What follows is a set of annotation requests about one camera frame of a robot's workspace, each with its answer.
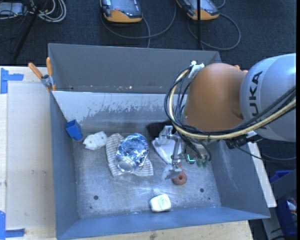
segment blue tape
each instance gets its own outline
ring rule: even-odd
[[[8,93],[8,81],[22,81],[24,79],[23,74],[9,74],[8,70],[1,68],[1,81],[0,81],[0,94]]]
[[[6,230],[6,213],[0,210],[0,240],[23,237],[25,229]]]

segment small brown object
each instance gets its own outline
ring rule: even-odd
[[[184,170],[182,170],[177,177],[171,179],[172,182],[176,185],[183,185],[187,182],[187,175],[185,174]]]

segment white object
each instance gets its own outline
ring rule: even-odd
[[[150,207],[153,212],[168,211],[171,208],[171,202],[167,194],[161,194],[150,200]]]
[[[158,144],[158,138],[151,141],[155,151],[167,164],[172,163],[171,156],[174,153],[175,141],[173,139],[167,139],[164,145]],[[179,145],[178,154],[181,153],[181,145]]]
[[[191,65],[193,65],[193,67],[188,75],[188,78],[193,79],[195,78],[196,74],[205,67],[205,65],[203,63],[197,65],[195,61],[192,61]]]
[[[105,134],[105,132],[100,131],[95,134],[88,135],[84,139],[83,144],[85,145],[85,148],[88,150],[97,150],[106,145],[107,139],[108,137]]]

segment device with orange base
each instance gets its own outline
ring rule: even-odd
[[[197,0],[175,0],[178,6],[192,20],[198,20]],[[211,0],[200,0],[200,20],[212,20],[219,16],[219,10]]]
[[[100,0],[100,7],[110,23],[137,23],[143,18],[138,0]]]

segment white sponge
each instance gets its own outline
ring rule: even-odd
[[[168,211],[171,208],[171,202],[167,194],[161,194],[150,200],[150,207],[153,212]]]
[[[105,132],[100,131],[95,134],[88,135],[84,139],[83,144],[85,145],[85,148],[88,150],[97,150],[106,145],[107,139],[108,137],[105,134]]]

